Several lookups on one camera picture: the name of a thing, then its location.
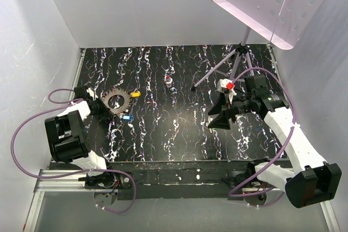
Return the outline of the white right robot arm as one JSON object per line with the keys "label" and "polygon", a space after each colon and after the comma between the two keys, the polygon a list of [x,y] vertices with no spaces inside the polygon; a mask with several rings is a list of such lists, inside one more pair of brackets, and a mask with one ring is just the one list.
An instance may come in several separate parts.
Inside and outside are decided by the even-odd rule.
{"label": "white right robot arm", "polygon": [[231,80],[218,81],[220,95],[208,113],[215,116],[208,128],[229,130],[238,115],[254,112],[276,135],[281,152],[287,154],[293,169],[275,165],[274,159],[254,160],[248,163],[244,174],[228,180],[232,188],[229,196],[237,197],[236,191],[247,184],[258,187],[266,183],[282,190],[296,208],[332,200],[341,179],[339,166],[329,164],[315,150],[293,121],[289,102],[283,94],[271,93],[264,75],[246,77],[245,84],[246,93],[237,98]]}

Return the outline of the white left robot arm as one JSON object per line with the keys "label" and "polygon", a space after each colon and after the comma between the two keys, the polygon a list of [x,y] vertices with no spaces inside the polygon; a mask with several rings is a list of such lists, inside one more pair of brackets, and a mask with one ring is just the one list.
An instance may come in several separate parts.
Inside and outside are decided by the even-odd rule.
{"label": "white left robot arm", "polygon": [[75,99],[70,107],[55,117],[45,120],[49,150],[55,162],[74,164],[96,175],[96,169],[103,169],[97,175],[97,182],[105,189],[111,188],[116,181],[113,172],[105,170],[106,160],[93,151],[84,120],[93,116],[104,121],[113,116],[110,109],[95,94],[92,88],[74,88]]}

